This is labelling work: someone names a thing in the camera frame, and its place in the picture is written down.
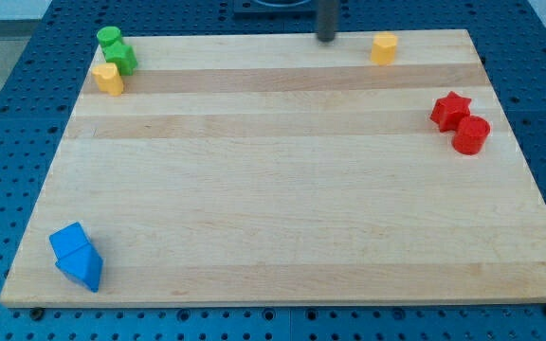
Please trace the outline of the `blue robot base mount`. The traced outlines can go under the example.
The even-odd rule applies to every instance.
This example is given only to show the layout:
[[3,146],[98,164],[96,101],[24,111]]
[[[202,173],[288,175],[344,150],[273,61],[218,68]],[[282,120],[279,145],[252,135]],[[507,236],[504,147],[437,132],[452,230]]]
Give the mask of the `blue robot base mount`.
[[232,0],[235,16],[312,14],[315,0]]

